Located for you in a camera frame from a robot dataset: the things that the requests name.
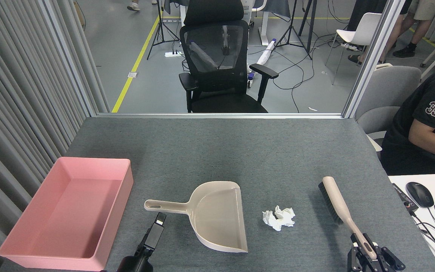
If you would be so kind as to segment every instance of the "pink bin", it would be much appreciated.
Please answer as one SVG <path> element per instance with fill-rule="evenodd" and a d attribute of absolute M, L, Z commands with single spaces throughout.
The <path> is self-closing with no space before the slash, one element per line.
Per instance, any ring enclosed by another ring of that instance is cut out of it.
<path fill-rule="evenodd" d="M 57 159 L 0 255 L 27 268 L 104 269 L 132 185 L 128 159 Z"/>

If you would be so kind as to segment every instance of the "yellow floor line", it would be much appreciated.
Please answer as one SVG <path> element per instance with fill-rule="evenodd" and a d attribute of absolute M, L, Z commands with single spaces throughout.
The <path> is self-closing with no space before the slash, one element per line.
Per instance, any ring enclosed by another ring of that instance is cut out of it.
<path fill-rule="evenodd" d="M 159 17 L 156 18 L 154 25 L 152 26 L 152 29 L 150 29 L 150 32 L 147 36 L 147 39 L 145 40 L 145 43 L 142 46 L 142 49 L 140 50 L 140 54 L 137 57 L 137 60 L 135 61 L 135 64 L 133 64 L 132 70 L 131 72 L 136 72 L 137 68 L 139 67 L 140 61 L 142 60 L 143 54 L 145 53 L 145 51 L 147 50 L 147 46 L 149 45 L 150 39 L 152 38 L 152 34 L 154 33 L 157 24 L 159 23 Z M 119 98 L 117 99 L 117 102 L 115 103 L 114 109 L 112 110 L 112 113 L 116 113 L 119 111 L 120 105 L 122 105 L 122 101 L 125 98 L 126 92 L 132 82 L 133 77 L 129 77 L 127 78 L 124 88 L 122 89 Z"/>

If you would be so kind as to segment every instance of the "beige dustpan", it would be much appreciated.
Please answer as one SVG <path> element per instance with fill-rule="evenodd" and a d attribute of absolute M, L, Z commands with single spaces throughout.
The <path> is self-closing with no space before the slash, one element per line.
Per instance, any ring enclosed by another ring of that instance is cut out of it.
<path fill-rule="evenodd" d="M 247 252 L 241 190 L 235 182 L 206 182 L 194 190 L 187 203 L 149 199 L 144 208 L 188 215 L 197 238 L 208 248 Z"/>

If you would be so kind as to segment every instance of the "gray felt table surface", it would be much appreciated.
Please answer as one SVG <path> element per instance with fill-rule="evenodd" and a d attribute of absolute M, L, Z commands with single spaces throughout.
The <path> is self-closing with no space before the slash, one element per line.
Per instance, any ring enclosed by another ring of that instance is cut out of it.
<path fill-rule="evenodd" d="M 128 158 L 134 185 L 106 269 L 133 255 L 157 213 L 147 199 L 188 201 L 207 181 L 241 187 L 249 253 L 199 242 L 186 215 L 167 213 L 150 258 L 155 272 L 345 272 L 350 232 L 329 214 L 318 184 L 333 176 L 352 218 L 409 272 L 435 272 L 435 258 L 351 119 L 120 119 L 83 123 L 66 156 Z M 292 207 L 295 226 L 273 230 L 265 210 Z M 5 260 L 0 272 L 41 271 Z"/>

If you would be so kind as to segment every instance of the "white sneaker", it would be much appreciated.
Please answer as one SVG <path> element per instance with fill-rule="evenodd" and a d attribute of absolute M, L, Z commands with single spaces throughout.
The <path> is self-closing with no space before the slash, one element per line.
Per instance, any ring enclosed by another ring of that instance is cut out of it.
<path fill-rule="evenodd" d="M 127 9 L 131 11 L 140 11 L 140 7 L 137 3 L 132 3 L 131 5 L 127 6 Z"/>

